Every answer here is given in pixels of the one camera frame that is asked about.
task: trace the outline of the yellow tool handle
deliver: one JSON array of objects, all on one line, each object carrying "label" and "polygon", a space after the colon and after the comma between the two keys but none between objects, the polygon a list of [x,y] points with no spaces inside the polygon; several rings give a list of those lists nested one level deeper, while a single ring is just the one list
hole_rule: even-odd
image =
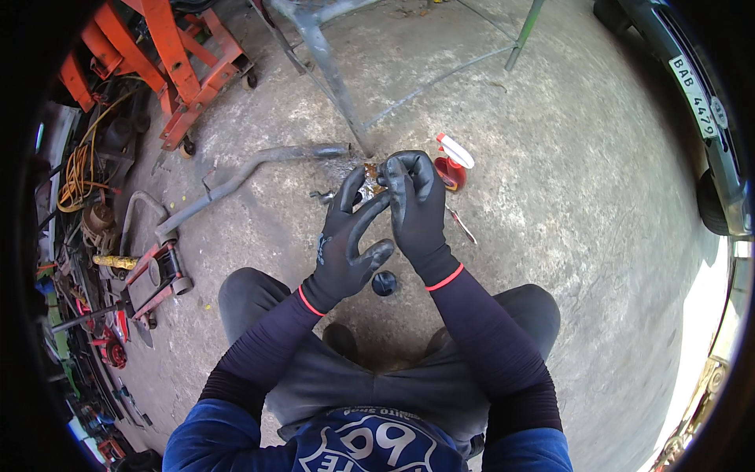
[{"label": "yellow tool handle", "polygon": [[128,269],[131,270],[134,267],[136,267],[137,262],[139,259],[137,258],[126,258],[122,256],[101,256],[96,255],[92,258],[92,261],[97,264],[98,266],[110,266],[110,267],[119,267],[121,269]]}]

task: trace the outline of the yellow cable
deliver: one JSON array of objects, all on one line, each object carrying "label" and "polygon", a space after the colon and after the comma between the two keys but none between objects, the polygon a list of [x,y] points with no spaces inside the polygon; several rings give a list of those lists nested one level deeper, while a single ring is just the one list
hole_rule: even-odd
[{"label": "yellow cable", "polygon": [[[141,77],[129,77],[130,79],[143,79]],[[109,189],[107,183],[110,182],[112,175],[105,180],[104,183],[93,182],[91,180],[85,180],[87,160],[89,161],[89,175],[94,177],[94,139],[97,137],[97,125],[102,118],[107,115],[110,110],[118,106],[123,100],[126,100],[131,95],[144,90],[146,87],[137,88],[136,90],[128,92],[123,97],[112,103],[107,107],[102,115],[98,116],[94,123],[89,127],[84,137],[82,137],[81,143],[73,150],[71,156],[66,163],[65,181],[60,185],[58,191],[57,207],[64,213],[73,213],[74,211],[84,208],[84,200],[89,197],[95,187]],[[87,137],[92,134],[91,142],[87,142]]]}]

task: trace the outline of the red glove cuff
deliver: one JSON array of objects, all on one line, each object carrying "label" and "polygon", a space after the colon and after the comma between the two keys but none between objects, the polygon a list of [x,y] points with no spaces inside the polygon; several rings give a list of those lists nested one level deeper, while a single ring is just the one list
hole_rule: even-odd
[{"label": "red glove cuff", "polygon": [[438,288],[443,287],[444,285],[448,284],[453,279],[455,279],[456,276],[459,275],[462,270],[464,270],[464,264],[460,262],[459,267],[456,270],[454,270],[454,272],[450,276],[446,277],[445,279],[441,280],[440,282],[436,283],[435,285],[431,287],[425,287],[425,290],[427,290],[428,292],[432,292],[433,290],[437,290]]},{"label": "red glove cuff", "polygon": [[325,313],[320,313],[319,311],[315,310],[315,308],[310,304],[309,301],[307,301],[307,298],[304,297],[304,292],[301,291],[301,285],[299,285],[299,297],[301,297],[301,300],[304,302],[304,304],[309,308],[312,313],[316,314],[317,316],[325,316]]}]

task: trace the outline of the red spray bottle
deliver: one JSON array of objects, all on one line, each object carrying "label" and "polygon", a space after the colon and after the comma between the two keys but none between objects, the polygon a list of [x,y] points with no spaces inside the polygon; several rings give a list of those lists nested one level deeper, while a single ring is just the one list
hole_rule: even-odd
[{"label": "red spray bottle", "polygon": [[452,192],[461,190],[467,182],[465,169],[471,169],[474,166],[474,159],[466,149],[449,136],[440,133],[435,139],[441,143],[438,150],[448,154],[448,157],[435,159],[435,169],[443,179],[446,189]]}]

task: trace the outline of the glove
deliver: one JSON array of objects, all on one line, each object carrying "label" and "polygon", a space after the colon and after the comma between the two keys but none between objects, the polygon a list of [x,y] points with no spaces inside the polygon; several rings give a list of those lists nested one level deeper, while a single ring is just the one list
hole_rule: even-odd
[{"label": "glove", "polygon": [[328,206],[325,226],[317,239],[315,271],[299,287],[305,304],[320,316],[359,293],[395,247],[390,239],[382,239],[359,254],[359,239],[375,217],[388,208],[390,198],[388,192],[379,193],[352,214],[363,183],[365,167],[360,165],[346,177]]},{"label": "glove", "polygon": [[447,283],[461,265],[443,236],[445,186],[423,151],[400,151],[378,166],[377,182],[388,187],[396,244],[428,289]]}]

